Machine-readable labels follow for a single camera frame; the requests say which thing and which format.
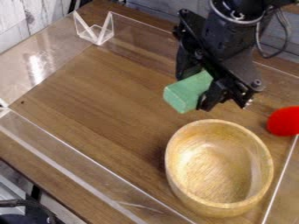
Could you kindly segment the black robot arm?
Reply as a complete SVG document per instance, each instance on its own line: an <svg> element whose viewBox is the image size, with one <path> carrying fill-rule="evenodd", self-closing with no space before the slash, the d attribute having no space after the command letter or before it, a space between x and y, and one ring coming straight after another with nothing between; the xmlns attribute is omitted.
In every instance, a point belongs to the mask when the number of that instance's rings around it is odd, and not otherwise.
<svg viewBox="0 0 299 224"><path fill-rule="evenodd" d="M244 108L254 94L264 90L255 68L252 52L270 59L280 52L267 53L260 38L272 18L284 36L291 37L282 7L295 0L210 0L210 14L200 16L179 10L179 24L172 34L179 42L176 82L164 89L163 97L175 110L210 111L232 100Z"/></svg>

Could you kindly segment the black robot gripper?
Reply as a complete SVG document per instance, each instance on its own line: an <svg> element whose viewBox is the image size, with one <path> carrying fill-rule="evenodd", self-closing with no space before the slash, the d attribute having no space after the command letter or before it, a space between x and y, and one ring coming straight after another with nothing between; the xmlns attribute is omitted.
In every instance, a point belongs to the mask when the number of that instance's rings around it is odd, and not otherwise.
<svg viewBox="0 0 299 224"><path fill-rule="evenodd" d="M236 24L216 12L207 17L187 9L178 12L172 34L179 41L175 77L180 81L206 70L212 76L198 110L210 112L218 103L232 100L244 108L266 85L252 61L255 27Z"/></svg>

